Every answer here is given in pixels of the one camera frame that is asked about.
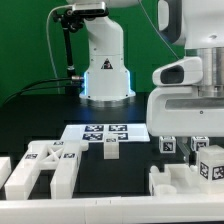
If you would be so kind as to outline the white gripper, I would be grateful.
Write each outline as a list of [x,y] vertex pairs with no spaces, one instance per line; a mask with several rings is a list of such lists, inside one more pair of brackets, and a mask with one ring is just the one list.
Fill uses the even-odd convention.
[[224,137],[224,98],[199,97],[194,86],[157,87],[148,98],[146,125],[152,136],[178,137],[188,164],[187,137]]

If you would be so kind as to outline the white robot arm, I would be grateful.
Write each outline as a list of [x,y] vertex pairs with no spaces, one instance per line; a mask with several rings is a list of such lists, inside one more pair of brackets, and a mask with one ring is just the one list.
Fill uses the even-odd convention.
[[[135,96],[124,66],[123,30],[108,18],[110,8],[138,0],[67,0],[89,35],[88,70],[80,97],[97,104]],[[153,136],[224,137],[224,0],[159,0],[159,33],[180,44],[185,56],[156,69],[147,103]]]

